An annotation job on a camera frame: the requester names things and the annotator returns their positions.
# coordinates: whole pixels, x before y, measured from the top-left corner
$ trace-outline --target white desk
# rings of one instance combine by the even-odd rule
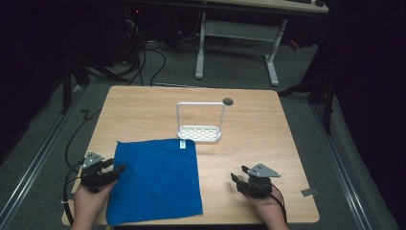
[[[311,4],[297,3],[284,0],[207,0],[206,2],[214,2],[220,4],[237,4],[242,6],[271,8],[283,11],[300,11],[300,12],[328,12],[326,6],[317,7],[314,1]],[[272,42],[272,49],[265,56],[265,63],[268,68],[269,78],[272,85],[278,86],[279,80],[274,66],[274,58],[281,43],[283,32],[287,23],[287,19],[282,20],[280,26],[260,26],[253,24],[242,24],[224,21],[213,21],[206,19],[206,13],[202,13],[201,30],[200,30],[200,46],[197,55],[196,74],[197,79],[203,78],[204,72],[204,43],[206,35],[222,36],[239,39],[250,39],[265,42]]]

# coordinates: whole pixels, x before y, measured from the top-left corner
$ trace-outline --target metal stand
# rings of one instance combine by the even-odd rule
[[[197,79],[203,79],[204,71],[204,42],[205,36],[222,36],[239,39],[259,40],[273,42],[273,48],[269,55],[265,56],[266,65],[268,67],[269,79],[272,85],[278,86],[278,76],[275,71],[274,57],[281,43],[284,28],[287,20],[284,19],[280,27],[269,27],[252,24],[242,24],[225,21],[206,20],[206,13],[202,13],[201,29],[200,29],[200,46],[197,55],[196,74]]]

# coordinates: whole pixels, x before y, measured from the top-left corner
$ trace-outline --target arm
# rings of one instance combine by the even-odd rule
[[[273,190],[272,195],[278,200],[282,200],[282,195],[278,190]],[[288,230],[284,222],[280,205],[271,196],[265,199],[255,199],[244,195],[257,209],[259,216],[265,222],[269,230]]]
[[[108,184],[96,194],[90,192],[84,186],[78,186],[75,193],[75,221],[71,230],[92,229],[96,217],[115,184],[116,182]]]

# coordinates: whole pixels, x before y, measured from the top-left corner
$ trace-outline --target wire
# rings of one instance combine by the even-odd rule
[[[126,35],[128,37],[128,42],[129,42],[129,52],[130,52],[129,58],[130,58],[130,61],[133,60],[134,58],[135,59],[128,69],[115,74],[118,77],[122,77],[127,74],[130,74],[139,67],[139,62],[137,61],[138,60],[137,59],[137,42],[140,42],[140,39],[142,39],[142,37],[140,36],[140,31],[137,26],[138,22],[135,23],[132,20],[126,19],[124,23],[127,27]],[[106,77],[106,75],[96,73],[88,68],[86,70],[89,75],[94,76],[96,78],[105,78]]]
[[[196,34],[196,31],[197,31],[197,28],[199,27],[201,17],[202,17],[202,13],[199,14],[199,17],[197,18],[196,26],[194,27],[194,30],[191,33],[191,35],[188,38],[178,40],[178,42],[188,41],[188,40],[192,40],[192,39],[195,39],[195,38],[199,37],[199,35],[195,35],[195,34]]]
[[[155,77],[162,71],[162,69],[164,69],[164,67],[165,67],[165,65],[166,65],[166,63],[167,63],[167,59],[166,59],[165,56],[164,56],[161,52],[159,52],[159,51],[156,51],[156,50],[148,50],[148,51],[155,52],[155,53],[161,55],[162,58],[164,58],[164,63],[162,64],[161,68],[158,70],[158,72],[156,72],[156,73],[154,74],[154,76],[152,76],[152,78],[151,78],[151,80],[150,80],[150,82],[149,82],[149,86],[152,86],[152,82],[153,82],[153,80],[155,79]]]
[[[193,37],[193,38],[191,38],[191,39],[189,39],[189,40],[187,40],[187,41],[183,41],[183,42],[191,42],[193,39],[196,39],[196,38],[199,38],[199,36],[196,36],[196,37]],[[178,43],[180,46],[182,46],[182,47],[187,47],[187,48],[193,48],[193,47],[196,47],[198,44],[199,44],[199,42],[197,41],[197,42],[194,42],[193,43],[193,45],[185,45],[185,44],[182,44],[182,43]]]
[[[235,45],[239,45],[239,46],[244,46],[244,47],[252,47],[252,46],[263,44],[263,43],[265,43],[265,41],[254,40],[250,44],[244,44],[244,43],[241,43],[241,42],[236,42],[236,41],[230,40],[230,43],[235,44]]]
[[[81,177],[78,176],[78,177],[75,177],[75,178],[69,180],[69,181],[68,181],[68,185],[69,185],[70,183],[74,182],[74,181],[77,180],[77,179],[81,179]]]
[[[130,84],[137,78],[137,76],[140,75],[141,85],[144,86],[144,80],[143,80],[143,75],[142,75],[141,71],[144,69],[144,66],[146,65],[146,60],[147,60],[146,49],[144,49],[143,65],[142,65],[142,66],[139,66],[138,72],[137,72],[137,73],[134,75],[134,77],[132,77],[132,79],[128,82],[128,85],[130,85]]]
[[[71,223],[71,225],[74,223],[74,218],[72,216],[71,213],[71,209],[69,207],[69,199],[68,199],[68,194],[67,194],[67,190],[68,190],[68,185],[70,184],[70,182],[72,182],[73,180],[69,180],[69,177],[71,176],[71,173],[73,171],[75,171],[75,167],[82,165],[84,162],[84,158],[79,160],[78,162],[76,162],[70,169],[69,172],[66,174],[65,177],[65,183],[63,184],[63,191],[62,191],[62,201],[61,203],[63,204],[63,207],[65,209],[65,213],[66,213],[66,217],[69,219],[69,222]]]
[[[277,201],[277,203],[279,204],[279,206],[281,207],[281,209],[282,209],[282,214],[283,214],[283,218],[284,218],[284,221],[287,223],[287,216],[286,216],[286,209],[284,208],[284,198],[283,198],[283,194],[281,193],[281,191],[274,185],[274,184],[271,184],[272,185],[272,187],[274,187],[276,190],[278,190],[278,192],[281,194],[281,198],[282,198],[282,202],[280,202],[274,195],[272,195],[272,194],[269,194],[269,196],[271,196],[273,199],[275,199],[275,201]]]
[[[215,39],[215,38],[214,38],[213,40],[224,40],[224,38],[222,38],[222,37],[221,37],[221,38],[218,38],[218,39]],[[229,43],[230,43],[230,39],[229,39],[229,38],[226,38],[226,39],[225,39],[225,44],[224,44],[224,46],[221,47],[220,49],[214,50],[214,49],[209,49],[209,48],[207,48],[207,46],[205,46],[205,50],[212,51],[212,52],[222,51],[222,50],[224,50],[225,48],[228,47]]]
[[[68,144],[66,145],[66,148],[65,148],[65,162],[66,162],[66,164],[68,165],[69,168],[72,169],[72,165],[69,163],[69,159],[68,159],[68,151],[69,151],[69,147],[70,147],[71,144],[72,144],[72,141],[75,139],[75,137],[76,137],[76,135],[78,134],[78,132],[80,131],[80,129],[81,129],[84,125],[86,125],[86,123],[87,123],[89,120],[92,120],[92,118],[93,118],[94,116],[96,116],[96,114],[100,113],[101,111],[102,111],[102,109],[100,108],[100,109],[97,110],[95,113],[93,113],[90,117],[86,118],[86,119],[84,120],[84,122],[75,130],[74,134],[71,136],[71,139],[69,140],[69,142],[68,142]]]

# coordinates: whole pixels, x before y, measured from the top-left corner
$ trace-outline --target blue cloth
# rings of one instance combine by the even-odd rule
[[[109,225],[203,213],[194,141],[119,142],[114,168],[122,164],[107,205]]]

